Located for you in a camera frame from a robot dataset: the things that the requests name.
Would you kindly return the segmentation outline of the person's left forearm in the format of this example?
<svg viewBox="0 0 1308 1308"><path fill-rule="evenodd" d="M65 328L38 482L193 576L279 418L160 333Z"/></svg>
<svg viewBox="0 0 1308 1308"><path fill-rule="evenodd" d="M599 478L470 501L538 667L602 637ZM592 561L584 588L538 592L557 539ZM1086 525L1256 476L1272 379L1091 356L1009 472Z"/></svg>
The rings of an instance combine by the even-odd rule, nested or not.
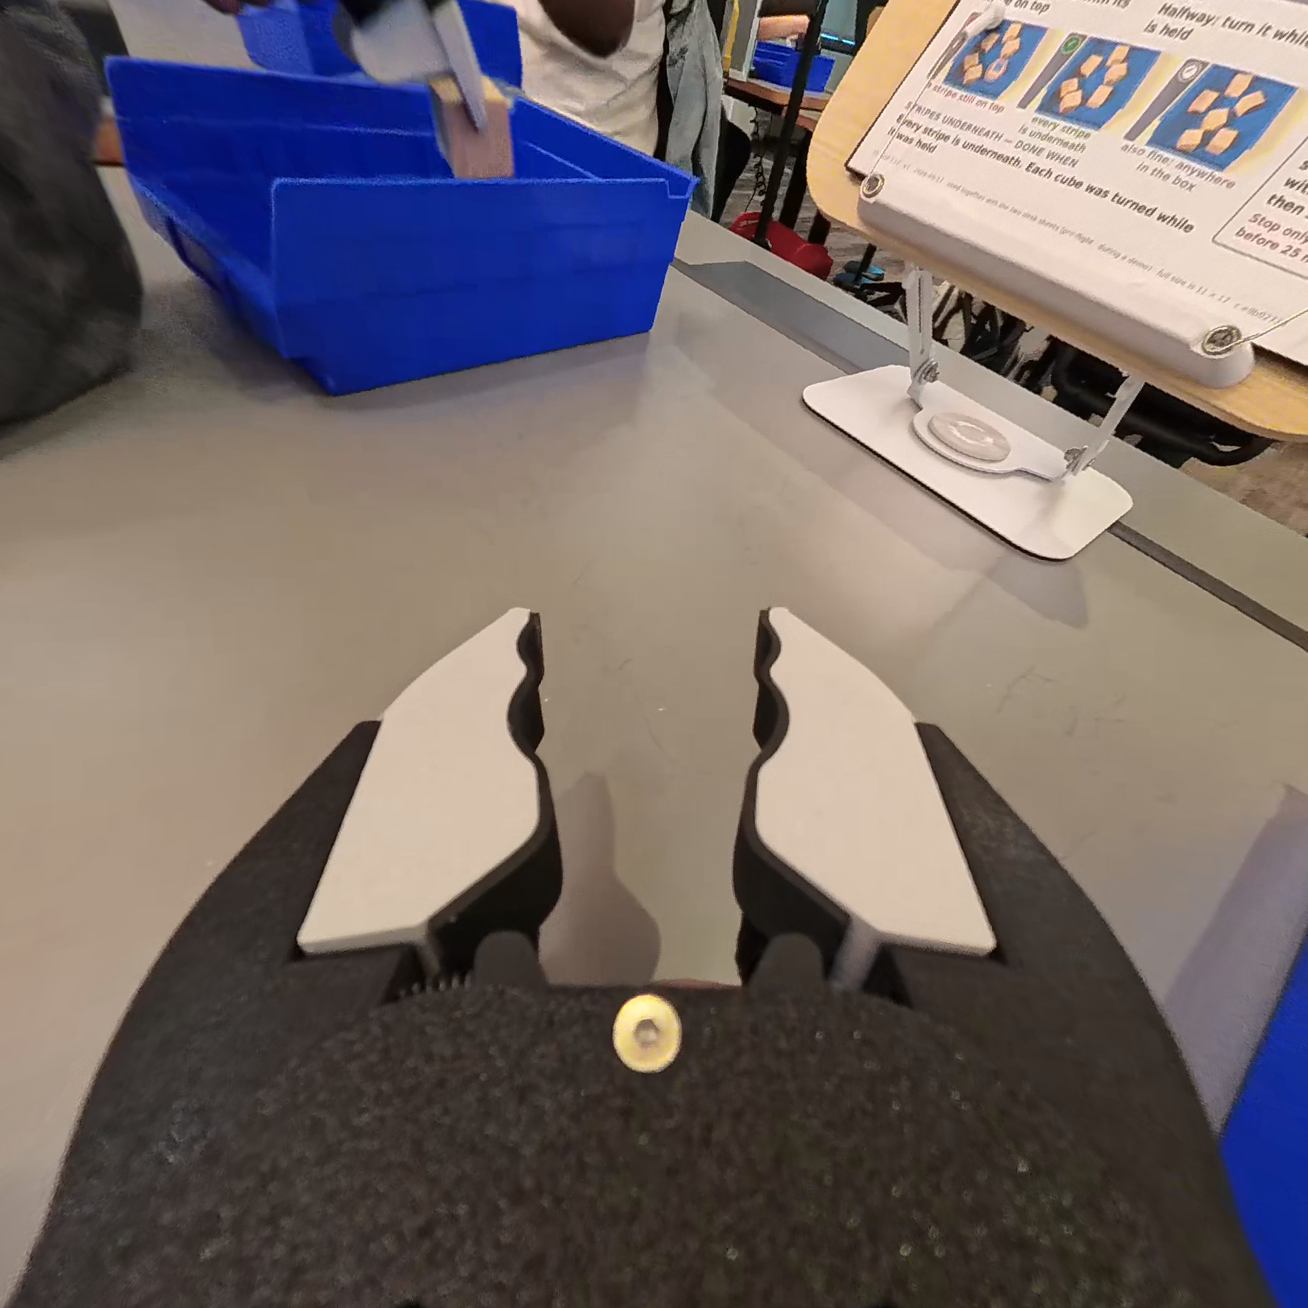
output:
<svg viewBox="0 0 1308 1308"><path fill-rule="evenodd" d="M1 6L1 423L132 363L143 285L95 166L102 85L57 5Z"/></svg>

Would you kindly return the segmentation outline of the wooden cube with blue stripe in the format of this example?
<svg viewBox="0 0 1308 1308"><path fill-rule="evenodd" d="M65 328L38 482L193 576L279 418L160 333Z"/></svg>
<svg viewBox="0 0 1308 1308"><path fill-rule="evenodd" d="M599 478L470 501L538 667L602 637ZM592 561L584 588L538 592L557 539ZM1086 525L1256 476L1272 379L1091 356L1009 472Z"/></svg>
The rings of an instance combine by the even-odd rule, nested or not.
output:
<svg viewBox="0 0 1308 1308"><path fill-rule="evenodd" d="M512 103L482 76L485 121L479 127L451 74L429 81L436 144L451 174L460 182L500 182L515 176Z"/></svg>

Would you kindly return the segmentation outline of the red bag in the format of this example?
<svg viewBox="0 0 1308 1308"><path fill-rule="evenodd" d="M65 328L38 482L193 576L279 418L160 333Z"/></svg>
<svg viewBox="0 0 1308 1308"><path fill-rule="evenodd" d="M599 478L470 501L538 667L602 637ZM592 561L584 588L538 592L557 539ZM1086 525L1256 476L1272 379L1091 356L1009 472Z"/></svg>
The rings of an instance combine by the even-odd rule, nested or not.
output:
<svg viewBox="0 0 1308 1308"><path fill-rule="evenodd" d="M755 234L756 245L794 269L825 283L834 269L834 258L824 243L802 238L797 231L772 217L763 231L761 217Z"/></svg>

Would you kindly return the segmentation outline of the black white marker sign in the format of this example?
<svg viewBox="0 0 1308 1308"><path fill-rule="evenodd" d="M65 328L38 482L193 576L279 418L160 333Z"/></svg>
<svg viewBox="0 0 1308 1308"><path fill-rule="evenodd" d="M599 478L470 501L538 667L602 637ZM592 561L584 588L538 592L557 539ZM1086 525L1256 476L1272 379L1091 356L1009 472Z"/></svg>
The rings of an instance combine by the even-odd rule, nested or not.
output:
<svg viewBox="0 0 1308 1308"><path fill-rule="evenodd" d="M768 182L761 217L767 221L779 221L783 227L795 228L799 210L808 187L808 153L810 130L799 131L798 119L804 111L809 93L809 72L823 40L823 25L828 2L816 2L808 16L808 25L798 47L798 62L793 87L782 116L780 131L776 138L778 159L774 161L774 176ZM790 175L786 182L783 200L776 201L780 189L780 167L789 163Z"/></svg>

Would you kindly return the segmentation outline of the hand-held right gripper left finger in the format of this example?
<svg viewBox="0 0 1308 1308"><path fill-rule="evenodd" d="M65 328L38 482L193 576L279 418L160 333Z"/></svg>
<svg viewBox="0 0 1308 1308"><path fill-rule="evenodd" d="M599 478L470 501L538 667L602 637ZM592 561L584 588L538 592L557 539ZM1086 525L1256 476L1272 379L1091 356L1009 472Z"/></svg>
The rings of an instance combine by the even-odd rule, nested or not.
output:
<svg viewBox="0 0 1308 1308"><path fill-rule="evenodd" d="M391 948L468 975L500 934L539 944L562 892L539 614L511 608L384 711L297 934L304 957Z"/></svg>

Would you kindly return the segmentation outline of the wooden top table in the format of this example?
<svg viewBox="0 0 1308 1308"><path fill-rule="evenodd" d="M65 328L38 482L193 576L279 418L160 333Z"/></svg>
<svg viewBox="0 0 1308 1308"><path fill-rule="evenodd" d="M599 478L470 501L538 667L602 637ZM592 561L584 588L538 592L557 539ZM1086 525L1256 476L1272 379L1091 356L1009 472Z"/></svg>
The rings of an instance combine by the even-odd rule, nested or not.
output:
<svg viewBox="0 0 1308 1308"><path fill-rule="evenodd" d="M790 101L790 88L772 85L752 77L738 77L729 74L723 84L723 93L755 111L784 116ZM812 133L825 107L832 100L832 93L805 92L798 106L795 126L804 133Z"/></svg>

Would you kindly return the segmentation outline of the white stand with wooden board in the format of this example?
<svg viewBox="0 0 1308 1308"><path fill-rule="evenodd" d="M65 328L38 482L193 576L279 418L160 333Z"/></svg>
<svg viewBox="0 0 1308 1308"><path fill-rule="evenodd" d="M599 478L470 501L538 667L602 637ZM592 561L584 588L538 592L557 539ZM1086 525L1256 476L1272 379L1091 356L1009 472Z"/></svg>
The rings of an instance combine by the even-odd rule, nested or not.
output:
<svg viewBox="0 0 1308 1308"><path fill-rule="evenodd" d="M812 414L893 467L1005 544L1046 562L1065 562L1117 524L1131 495L1094 464L1143 388L1152 386L1245 434L1305 438L1305 366L1216 329L1197 343L1148 330L1131 313L1072 294L1062 281L993 261L971 242L962 258L940 234L907 239L907 221L884 205L885 179L847 172L868 119L900 85L948 3L887 3L820 115L808 156L809 191L820 213L855 230L904 266L907 363L809 386ZM1022 319L1122 374L1107 415L1060 449L1015 419L993 412L941 378L933 340L934 280Z"/></svg>

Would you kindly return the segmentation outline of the printed instruction sheet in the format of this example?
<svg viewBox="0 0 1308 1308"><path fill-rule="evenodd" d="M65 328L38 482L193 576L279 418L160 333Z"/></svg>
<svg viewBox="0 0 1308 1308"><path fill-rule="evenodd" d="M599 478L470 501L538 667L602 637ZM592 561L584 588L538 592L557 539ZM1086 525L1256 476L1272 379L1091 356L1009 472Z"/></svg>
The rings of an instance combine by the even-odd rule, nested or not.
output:
<svg viewBox="0 0 1308 1308"><path fill-rule="evenodd" d="M862 114L910 243L1305 366L1305 3L948 3Z"/></svg>

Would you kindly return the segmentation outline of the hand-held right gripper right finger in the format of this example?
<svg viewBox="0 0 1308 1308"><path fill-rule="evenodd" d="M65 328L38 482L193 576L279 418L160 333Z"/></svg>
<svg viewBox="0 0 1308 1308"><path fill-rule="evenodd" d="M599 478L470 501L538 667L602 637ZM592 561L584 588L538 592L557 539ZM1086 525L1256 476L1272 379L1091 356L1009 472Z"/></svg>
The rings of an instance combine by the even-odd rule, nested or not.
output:
<svg viewBox="0 0 1308 1308"><path fill-rule="evenodd" d="M737 965L806 939L862 990L885 948L986 960L997 948L921 726L869 668L784 607L760 612L756 757L733 845Z"/></svg>

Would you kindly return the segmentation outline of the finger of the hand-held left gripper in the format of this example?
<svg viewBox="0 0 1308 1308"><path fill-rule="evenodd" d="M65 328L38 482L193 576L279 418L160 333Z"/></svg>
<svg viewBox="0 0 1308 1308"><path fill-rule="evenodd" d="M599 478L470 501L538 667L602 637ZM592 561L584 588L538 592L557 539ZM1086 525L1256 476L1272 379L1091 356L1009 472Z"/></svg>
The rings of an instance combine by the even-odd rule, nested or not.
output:
<svg viewBox="0 0 1308 1308"><path fill-rule="evenodd" d="M433 31L470 123L477 131L486 131L482 69L457 2L433 3Z"/></svg>
<svg viewBox="0 0 1308 1308"><path fill-rule="evenodd" d="M423 85L449 73L430 9L423 2L338 2L344 52L384 85Z"/></svg>

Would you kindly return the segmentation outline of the blue plastic bin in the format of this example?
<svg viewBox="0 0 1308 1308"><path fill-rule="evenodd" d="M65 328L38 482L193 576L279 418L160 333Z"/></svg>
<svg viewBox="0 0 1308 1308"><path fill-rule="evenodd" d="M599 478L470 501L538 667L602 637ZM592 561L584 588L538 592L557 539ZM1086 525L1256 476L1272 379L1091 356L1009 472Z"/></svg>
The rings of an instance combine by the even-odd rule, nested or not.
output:
<svg viewBox="0 0 1308 1308"><path fill-rule="evenodd" d="M463 2L460 7L482 74L520 89L523 59L515 9L485 2ZM338 2L242 7L237 28L249 59L264 72L348 81L369 78L353 58L350 20Z"/></svg>
<svg viewBox="0 0 1308 1308"><path fill-rule="evenodd" d="M1280 1307L1306 1305L1306 945L1285 978L1220 1134L1250 1251Z"/></svg>
<svg viewBox="0 0 1308 1308"><path fill-rule="evenodd" d="M753 52L753 81L791 91L798 73L802 52L791 44L780 42L757 42ZM805 92L823 95L835 72L836 61L817 50L809 63Z"/></svg>
<svg viewBox="0 0 1308 1308"><path fill-rule="evenodd" d="M148 227L332 396L647 333L696 181L519 97L457 179L415 87L105 66Z"/></svg>

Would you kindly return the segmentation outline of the grey jacket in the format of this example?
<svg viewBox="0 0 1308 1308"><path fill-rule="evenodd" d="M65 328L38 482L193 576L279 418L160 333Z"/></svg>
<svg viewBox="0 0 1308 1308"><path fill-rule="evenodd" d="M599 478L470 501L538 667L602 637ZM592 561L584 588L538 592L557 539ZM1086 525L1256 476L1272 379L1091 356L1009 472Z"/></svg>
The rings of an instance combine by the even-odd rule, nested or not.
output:
<svg viewBox="0 0 1308 1308"><path fill-rule="evenodd" d="M695 179L690 209L714 210L722 123L723 3L665 2L663 50L656 91L656 157Z"/></svg>

